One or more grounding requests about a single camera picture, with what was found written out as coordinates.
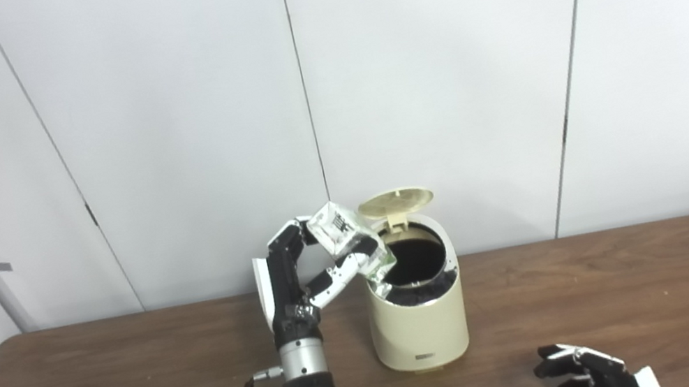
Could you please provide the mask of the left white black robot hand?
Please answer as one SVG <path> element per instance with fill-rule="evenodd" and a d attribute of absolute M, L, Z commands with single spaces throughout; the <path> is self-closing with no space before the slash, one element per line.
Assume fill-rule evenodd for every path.
<path fill-rule="evenodd" d="M 301 283 L 298 260 L 307 247 L 321 246 L 332 266 Z M 321 337 L 320 313 L 362 276 L 382 283 L 397 257 L 358 214 L 328 202 L 315 214 L 296 217 L 267 245 L 267 256 L 253 259 L 255 278 L 267 325 L 280 349 L 299 339 Z"/>

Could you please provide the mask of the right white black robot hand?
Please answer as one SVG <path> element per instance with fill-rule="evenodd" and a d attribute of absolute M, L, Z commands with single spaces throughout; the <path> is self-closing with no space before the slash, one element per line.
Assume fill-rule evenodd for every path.
<path fill-rule="evenodd" d="M 623 359 L 588 346 L 556 343 L 540 346 L 537 379 L 561 379 L 556 387 L 662 387 L 650 366 L 633 372 Z"/>

